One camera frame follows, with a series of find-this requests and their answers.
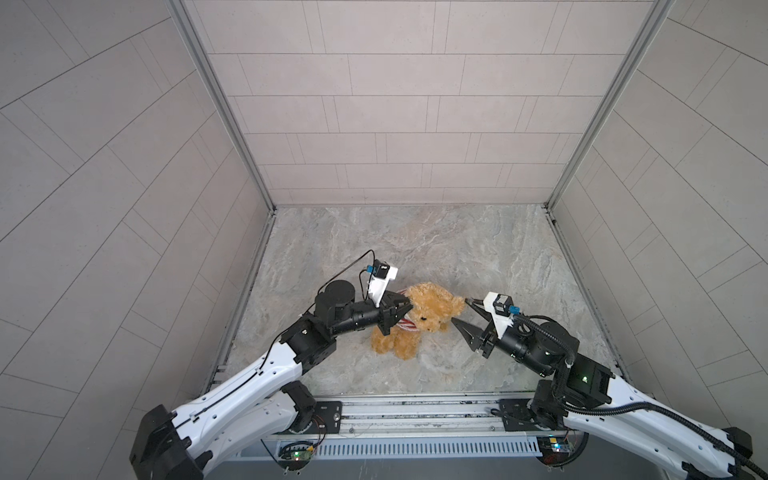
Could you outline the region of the red white striped knit sweater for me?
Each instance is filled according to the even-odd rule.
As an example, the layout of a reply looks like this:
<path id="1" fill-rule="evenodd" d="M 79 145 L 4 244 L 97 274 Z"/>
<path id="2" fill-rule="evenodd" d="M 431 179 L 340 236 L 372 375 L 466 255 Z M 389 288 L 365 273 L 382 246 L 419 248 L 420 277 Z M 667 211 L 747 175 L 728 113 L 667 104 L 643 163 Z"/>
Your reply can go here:
<path id="1" fill-rule="evenodd" d="M 411 309 L 404 315 L 404 317 L 397 323 L 397 327 L 408 331 L 408 332 L 416 332 L 420 333 L 421 330 L 419 328 L 419 325 L 415 322 L 416 320 L 416 314 L 418 313 L 416 303 L 414 300 L 410 298 L 410 290 L 411 288 L 405 288 L 400 291 L 400 294 L 406 296 L 410 303 L 411 303 Z"/>

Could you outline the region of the brown plush teddy bear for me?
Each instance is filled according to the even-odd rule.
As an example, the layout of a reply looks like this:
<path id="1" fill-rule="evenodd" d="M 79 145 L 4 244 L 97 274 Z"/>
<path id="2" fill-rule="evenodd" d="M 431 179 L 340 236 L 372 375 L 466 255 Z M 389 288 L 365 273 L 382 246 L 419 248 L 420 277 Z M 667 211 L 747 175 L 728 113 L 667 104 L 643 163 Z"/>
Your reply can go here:
<path id="1" fill-rule="evenodd" d="M 451 319 L 458 317 L 466 306 L 463 297 L 453 295 L 435 283 L 419 283 L 410 288 L 410 298 L 415 301 L 418 311 L 415 322 L 421 332 L 408 332 L 396 325 L 388 336 L 384 336 L 376 328 L 370 337 L 370 345 L 375 353 L 392 353 L 403 361 L 415 358 L 422 335 L 446 331 Z"/>

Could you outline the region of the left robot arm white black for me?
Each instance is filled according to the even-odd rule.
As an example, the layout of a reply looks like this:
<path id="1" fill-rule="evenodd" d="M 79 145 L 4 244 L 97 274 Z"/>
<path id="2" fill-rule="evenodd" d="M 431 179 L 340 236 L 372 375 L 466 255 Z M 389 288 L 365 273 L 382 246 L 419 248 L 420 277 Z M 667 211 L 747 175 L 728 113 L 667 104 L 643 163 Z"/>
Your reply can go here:
<path id="1" fill-rule="evenodd" d="M 146 413 L 129 454 L 136 477 L 202 479 L 258 440 L 309 426 L 316 400 L 301 377 L 335 351 L 338 336 L 371 326 L 387 334 L 413 307 L 385 281 L 373 283 L 369 297 L 357 301 L 353 284 L 330 282 L 313 310 L 251 365 L 173 410 L 158 405 Z"/>

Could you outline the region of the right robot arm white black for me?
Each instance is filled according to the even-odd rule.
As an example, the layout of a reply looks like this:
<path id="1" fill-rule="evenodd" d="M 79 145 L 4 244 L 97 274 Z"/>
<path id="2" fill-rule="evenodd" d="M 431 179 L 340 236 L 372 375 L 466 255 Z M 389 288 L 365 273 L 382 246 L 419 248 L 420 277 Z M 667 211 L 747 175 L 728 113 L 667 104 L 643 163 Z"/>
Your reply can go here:
<path id="1" fill-rule="evenodd" d="M 643 393 L 579 353 L 578 339 L 556 320 L 526 316 L 495 292 L 466 303 L 487 322 L 453 319 L 470 349 L 483 357 L 502 352 L 541 378 L 526 406 L 494 410 L 505 422 L 601 438 L 680 479 L 766 478 L 746 431 L 695 421 Z"/>

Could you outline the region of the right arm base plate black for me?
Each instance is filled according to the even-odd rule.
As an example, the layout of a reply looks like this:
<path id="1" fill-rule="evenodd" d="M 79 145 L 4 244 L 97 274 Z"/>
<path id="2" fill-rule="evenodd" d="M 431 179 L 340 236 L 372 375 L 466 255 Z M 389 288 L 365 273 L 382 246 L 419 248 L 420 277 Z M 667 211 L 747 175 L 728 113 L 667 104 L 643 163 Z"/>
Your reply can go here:
<path id="1" fill-rule="evenodd" d="M 501 399 L 490 413 L 502 420 L 504 429 L 511 431 L 566 431 L 567 411 L 556 400 Z"/>

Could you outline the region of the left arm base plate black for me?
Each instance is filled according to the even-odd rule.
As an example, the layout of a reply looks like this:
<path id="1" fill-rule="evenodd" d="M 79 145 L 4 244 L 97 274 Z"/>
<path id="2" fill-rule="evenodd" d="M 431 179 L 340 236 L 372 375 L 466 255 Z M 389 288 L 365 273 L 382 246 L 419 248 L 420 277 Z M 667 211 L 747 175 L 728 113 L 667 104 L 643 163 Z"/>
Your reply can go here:
<path id="1" fill-rule="evenodd" d="M 287 432 L 294 435 L 338 434 L 342 408 L 341 401 L 319 401 L 312 409 L 300 412 Z"/>

